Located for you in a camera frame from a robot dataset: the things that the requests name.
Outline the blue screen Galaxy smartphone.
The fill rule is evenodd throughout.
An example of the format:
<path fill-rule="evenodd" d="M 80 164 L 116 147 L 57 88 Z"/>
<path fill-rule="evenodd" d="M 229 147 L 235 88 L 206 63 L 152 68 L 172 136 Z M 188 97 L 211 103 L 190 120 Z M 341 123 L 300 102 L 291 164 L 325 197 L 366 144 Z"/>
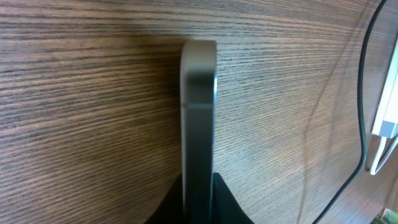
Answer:
<path fill-rule="evenodd" d="M 183 218 L 210 223 L 217 93 L 214 40 L 185 42 L 180 60 Z"/>

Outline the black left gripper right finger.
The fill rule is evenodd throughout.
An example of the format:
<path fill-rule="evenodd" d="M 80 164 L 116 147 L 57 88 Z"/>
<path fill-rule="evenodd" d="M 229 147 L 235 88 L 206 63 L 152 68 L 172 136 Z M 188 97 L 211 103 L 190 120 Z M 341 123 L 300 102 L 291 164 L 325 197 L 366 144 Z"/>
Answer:
<path fill-rule="evenodd" d="M 221 175 L 213 174 L 212 224 L 254 224 L 234 198 Z"/>

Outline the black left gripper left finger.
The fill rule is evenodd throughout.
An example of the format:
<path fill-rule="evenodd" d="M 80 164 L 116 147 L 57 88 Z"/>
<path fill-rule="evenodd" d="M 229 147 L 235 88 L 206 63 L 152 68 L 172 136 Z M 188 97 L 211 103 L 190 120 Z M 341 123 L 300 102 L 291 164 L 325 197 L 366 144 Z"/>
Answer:
<path fill-rule="evenodd" d="M 183 224 L 182 175 L 179 175 L 145 224 Z"/>

